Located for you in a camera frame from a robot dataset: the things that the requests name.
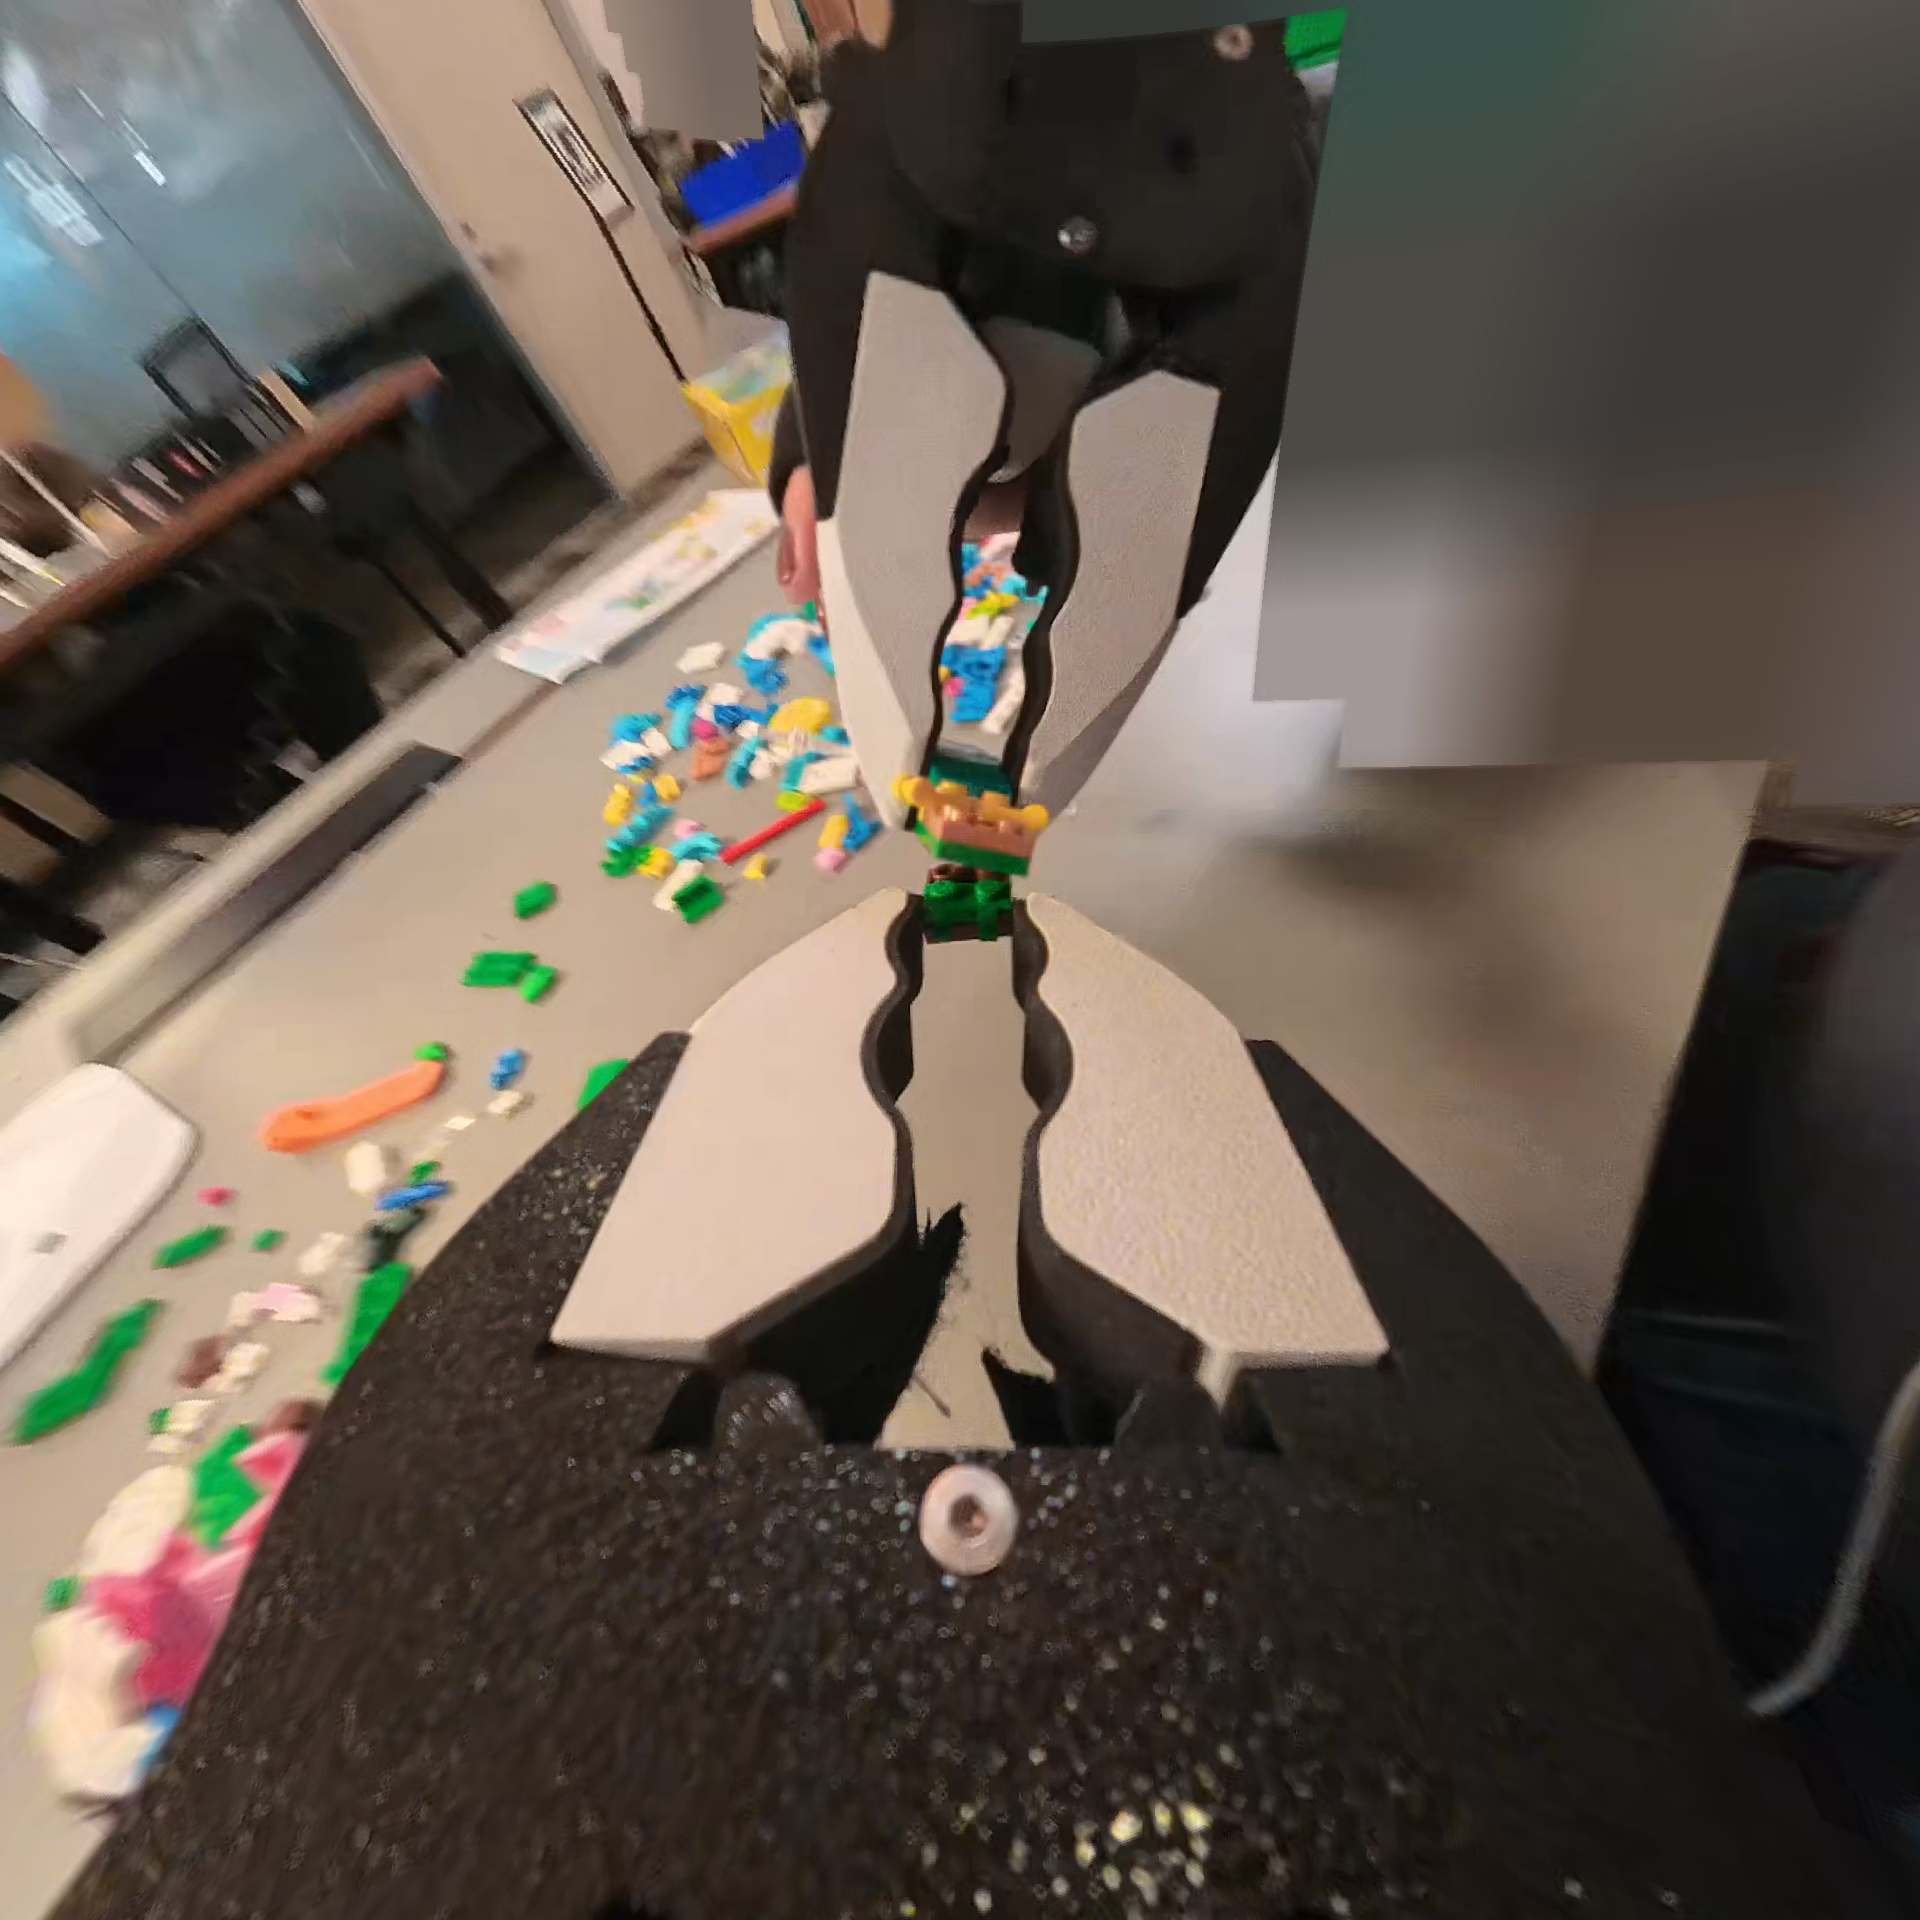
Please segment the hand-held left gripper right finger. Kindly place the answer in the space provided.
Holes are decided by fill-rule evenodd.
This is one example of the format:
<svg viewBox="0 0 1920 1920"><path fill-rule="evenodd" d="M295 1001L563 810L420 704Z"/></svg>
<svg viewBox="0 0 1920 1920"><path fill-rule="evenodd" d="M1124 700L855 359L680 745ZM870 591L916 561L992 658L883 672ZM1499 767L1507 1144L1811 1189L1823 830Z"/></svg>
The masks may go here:
<svg viewBox="0 0 1920 1920"><path fill-rule="evenodd" d="M1372 1367L1386 1327L1233 1020L1054 895L1015 912L1017 1281L1054 1372L1108 1400Z"/></svg>

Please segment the person's leg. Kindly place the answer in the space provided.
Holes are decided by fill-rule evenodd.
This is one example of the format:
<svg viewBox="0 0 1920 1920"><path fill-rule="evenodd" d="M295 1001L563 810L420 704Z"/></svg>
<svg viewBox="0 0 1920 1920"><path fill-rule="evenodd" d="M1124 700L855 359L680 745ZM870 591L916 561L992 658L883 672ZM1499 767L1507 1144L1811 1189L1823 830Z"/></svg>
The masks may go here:
<svg viewBox="0 0 1920 1920"><path fill-rule="evenodd" d="M1742 864L1600 1385L1748 1705L1916 1848L1919 852Z"/></svg>

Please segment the framed wall sign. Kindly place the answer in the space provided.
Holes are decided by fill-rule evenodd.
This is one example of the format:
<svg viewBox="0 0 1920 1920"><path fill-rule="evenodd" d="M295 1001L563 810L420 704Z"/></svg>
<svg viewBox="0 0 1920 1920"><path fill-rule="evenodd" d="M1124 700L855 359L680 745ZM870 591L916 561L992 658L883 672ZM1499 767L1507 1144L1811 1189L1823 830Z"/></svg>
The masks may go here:
<svg viewBox="0 0 1920 1920"><path fill-rule="evenodd" d="M606 229L625 223L634 214L634 200L563 98L542 87L520 96L514 104L593 216Z"/></svg>

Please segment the pink and green flower model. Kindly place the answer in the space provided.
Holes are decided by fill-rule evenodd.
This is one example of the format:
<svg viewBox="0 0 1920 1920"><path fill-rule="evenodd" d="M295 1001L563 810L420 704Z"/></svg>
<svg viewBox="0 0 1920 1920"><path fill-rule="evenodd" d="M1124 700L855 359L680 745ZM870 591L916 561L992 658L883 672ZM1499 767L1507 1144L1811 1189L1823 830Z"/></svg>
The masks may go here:
<svg viewBox="0 0 1920 1920"><path fill-rule="evenodd" d="M324 1410L289 1399L199 1456L168 1450L108 1502L32 1631L27 1735L70 1802L144 1782L198 1693Z"/></svg>

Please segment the multicolour toy brick assembly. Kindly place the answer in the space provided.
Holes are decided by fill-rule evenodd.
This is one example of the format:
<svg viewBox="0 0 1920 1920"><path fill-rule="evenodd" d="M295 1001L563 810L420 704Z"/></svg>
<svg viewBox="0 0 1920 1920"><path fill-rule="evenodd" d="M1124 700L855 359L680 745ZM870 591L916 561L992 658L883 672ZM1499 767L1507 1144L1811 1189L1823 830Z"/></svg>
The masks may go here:
<svg viewBox="0 0 1920 1920"><path fill-rule="evenodd" d="M1030 874L1049 828L1039 802L1019 805L998 789L902 775L894 798L924 849L928 874L919 919L931 943L992 943L1015 921L1015 881Z"/></svg>

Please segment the white flat device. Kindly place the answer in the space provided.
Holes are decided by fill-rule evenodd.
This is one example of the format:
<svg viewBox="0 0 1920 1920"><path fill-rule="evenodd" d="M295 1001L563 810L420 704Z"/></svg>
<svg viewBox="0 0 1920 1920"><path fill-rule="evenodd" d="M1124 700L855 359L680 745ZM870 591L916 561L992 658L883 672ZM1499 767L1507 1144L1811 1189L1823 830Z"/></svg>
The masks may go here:
<svg viewBox="0 0 1920 1920"><path fill-rule="evenodd" d="M3 1362L177 1189L199 1132L119 1068L87 1062L3 1129Z"/></svg>

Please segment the long green leaf piece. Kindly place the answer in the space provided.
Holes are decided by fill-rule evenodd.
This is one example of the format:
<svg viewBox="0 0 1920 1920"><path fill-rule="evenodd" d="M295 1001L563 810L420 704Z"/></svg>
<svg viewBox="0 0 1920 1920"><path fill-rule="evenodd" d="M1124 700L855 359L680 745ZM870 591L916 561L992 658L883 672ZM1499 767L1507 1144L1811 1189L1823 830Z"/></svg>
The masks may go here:
<svg viewBox="0 0 1920 1920"><path fill-rule="evenodd" d="M30 1447L89 1417L111 1397L129 1357L150 1338L161 1311L162 1300L147 1297L97 1325L74 1367L22 1400L7 1433L9 1442Z"/></svg>

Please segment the grey desk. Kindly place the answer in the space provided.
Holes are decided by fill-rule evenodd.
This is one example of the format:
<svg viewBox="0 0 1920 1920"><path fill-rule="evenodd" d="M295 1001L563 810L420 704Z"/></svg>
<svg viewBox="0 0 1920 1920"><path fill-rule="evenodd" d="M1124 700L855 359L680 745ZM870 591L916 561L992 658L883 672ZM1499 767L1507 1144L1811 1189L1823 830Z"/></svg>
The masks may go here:
<svg viewBox="0 0 1920 1920"><path fill-rule="evenodd" d="M1079 802L1047 831L1041 890L1183 974L1242 1033L1282 1044L1409 1164L1595 1352L1644 1168L1760 793L1751 765L1338 770L1334 704L1257 704L1267 486L1204 604ZM4 1023L4 1118L82 1060L131 1071L187 1118L177 1189L7 1369L4 1418L84 1352L97 1325L162 1300L108 1402L4 1447L4 1914L44 1914L103 1821L48 1784L27 1735L41 1590L152 1464L147 1421L185 1344L238 1288L368 1217L346 1152L274 1156L258 1122L359 1087L446 1041L443 1093L380 1126L394 1154L443 1152L431 1258L571 1116L587 1070L684 1029L739 974L881 886L922 886L911 831L849 869L785 840L768 880L687 927L655 888L602 873L602 762L620 712L651 708L694 644L739 642L777 604L767 552L611 663L546 685L473 654L364 745L464 757L313 894L238 902L234 839ZM561 888L537 919L513 895ZM561 968L539 1004L470 990L481 951ZM530 1095L486 1112L489 1068L523 1049Z"/></svg>

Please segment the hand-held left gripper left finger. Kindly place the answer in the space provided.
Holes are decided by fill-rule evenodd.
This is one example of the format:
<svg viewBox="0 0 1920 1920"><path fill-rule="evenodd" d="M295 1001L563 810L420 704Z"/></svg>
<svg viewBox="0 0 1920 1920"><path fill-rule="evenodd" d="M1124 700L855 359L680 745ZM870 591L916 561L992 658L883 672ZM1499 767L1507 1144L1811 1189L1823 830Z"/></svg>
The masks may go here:
<svg viewBox="0 0 1920 1920"><path fill-rule="evenodd" d="M889 885L699 1014L552 1341L744 1360L898 1258L919 1217L898 1110L919 985L919 900Z"/></svg>

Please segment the pile of small toy bricks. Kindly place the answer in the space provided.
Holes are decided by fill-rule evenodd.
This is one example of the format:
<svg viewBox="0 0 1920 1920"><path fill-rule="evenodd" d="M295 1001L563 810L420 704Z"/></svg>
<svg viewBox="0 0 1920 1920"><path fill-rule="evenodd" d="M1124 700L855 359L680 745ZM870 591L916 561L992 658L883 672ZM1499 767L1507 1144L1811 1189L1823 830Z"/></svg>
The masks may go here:
<svg viewBox="0 0 1920 1920"><path fill-rule="evenodd" d="M1024 704L1019 654L1046 600L1015 569L1011 535L962 543L962 596L936 672L943 721L922 775L1011 793L992 749ZM768 874L798 830L735 869L718 855L803 798L827 802L807 823L824 874L889 831L839 711L820 600L756 616L735 650L688 649L651 708L614 721L604 762L615 783L602 871L660 880L660 904L687 922L718 904L724 873Z"/></svg>

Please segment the orange brick separator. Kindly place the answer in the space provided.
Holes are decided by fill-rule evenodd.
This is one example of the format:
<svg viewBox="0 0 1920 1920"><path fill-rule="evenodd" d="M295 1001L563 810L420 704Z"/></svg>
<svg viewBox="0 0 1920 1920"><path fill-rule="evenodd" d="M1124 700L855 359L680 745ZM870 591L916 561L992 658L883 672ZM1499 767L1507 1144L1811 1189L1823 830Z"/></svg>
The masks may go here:
<svg viewBox="0 0 1920 1920"><path fill-rule="evenodd" d="M354 1141L380 1122L425 1103L441 1090L443 1076L443 1058L416 1058L362 1087L280 1105L258 1125L256 1138L280 1156L303 1156Z"/></svg>

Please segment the yellow box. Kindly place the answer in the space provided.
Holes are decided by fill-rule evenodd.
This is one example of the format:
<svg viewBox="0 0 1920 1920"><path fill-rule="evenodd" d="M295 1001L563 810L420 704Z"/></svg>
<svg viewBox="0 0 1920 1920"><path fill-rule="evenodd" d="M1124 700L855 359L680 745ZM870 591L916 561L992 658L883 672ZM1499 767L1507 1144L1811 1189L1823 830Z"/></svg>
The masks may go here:
<svg viewBox="0 0 1920 1920"><path fill-rule="evenodd" d="M774 468L792 373L786 327L775 324L764 337L681 386L713 457L744 486L764 486Z"/></svg>

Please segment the blue storage bin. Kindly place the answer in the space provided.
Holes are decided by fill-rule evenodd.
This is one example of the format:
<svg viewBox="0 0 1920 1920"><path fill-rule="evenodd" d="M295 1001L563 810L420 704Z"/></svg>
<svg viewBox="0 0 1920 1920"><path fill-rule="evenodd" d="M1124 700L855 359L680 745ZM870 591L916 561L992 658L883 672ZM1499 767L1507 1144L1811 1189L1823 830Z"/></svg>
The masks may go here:
<svg viewBox="0 0 1920 1920"><path fill-rule="evenodd" d="M723 223L793 185L807 141L796 120L777 124L684 176L680 191L695 226Z"/></svg>

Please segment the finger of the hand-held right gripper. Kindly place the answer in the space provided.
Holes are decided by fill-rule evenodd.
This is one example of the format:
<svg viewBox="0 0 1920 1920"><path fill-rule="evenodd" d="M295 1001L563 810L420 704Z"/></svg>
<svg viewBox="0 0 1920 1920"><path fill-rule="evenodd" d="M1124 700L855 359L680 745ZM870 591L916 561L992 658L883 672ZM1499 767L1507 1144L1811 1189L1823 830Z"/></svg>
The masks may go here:
<svg viewBox="0 0 1920 1920"><path fill-rule="evenodd" d="M819 556L839 712L889 828L906 821L897 782L924 770L939 730L958 532L1002 444L1007 404L1002 362L947 292L870 277Z"/></svg>
<svg viewBox="0 0 1920 1920"><path fill-rule="evenodd" d="M1060 576L1027 638L1017 794L1065 814L1179 624L1216 389L1153 370L1089 400L1058 468Z"/></svg>

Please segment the white toy brick instruction booklet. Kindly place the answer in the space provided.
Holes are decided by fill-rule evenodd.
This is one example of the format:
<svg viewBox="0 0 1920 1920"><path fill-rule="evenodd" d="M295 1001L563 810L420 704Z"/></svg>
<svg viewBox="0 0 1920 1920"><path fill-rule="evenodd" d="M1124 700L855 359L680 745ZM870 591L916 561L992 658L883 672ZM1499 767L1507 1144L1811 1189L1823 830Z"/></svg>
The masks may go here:
<svg viewBox="0 0 1920 1920"><path fill-rule="evenodd" d="M587 585L523 620L497 642L495 660L552 685L604 665L744 561L777 525L779 514L762 492L712 492Z"/></svg>

